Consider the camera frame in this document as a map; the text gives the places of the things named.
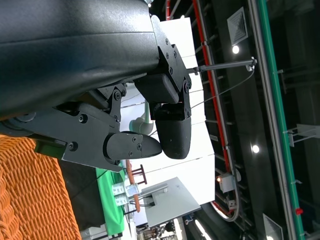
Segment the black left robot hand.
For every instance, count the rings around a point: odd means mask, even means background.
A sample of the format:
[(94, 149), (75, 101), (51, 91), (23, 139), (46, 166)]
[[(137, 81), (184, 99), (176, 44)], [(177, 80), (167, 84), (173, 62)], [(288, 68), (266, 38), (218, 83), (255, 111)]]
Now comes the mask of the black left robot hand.
[[(125, 83), (149, 104), (158, 137), (120, 131)], [(119, 172), (120, 161), (187, 157), (191, 79), (143, 0), (3, 0), (0, 132), (54, 158)]]

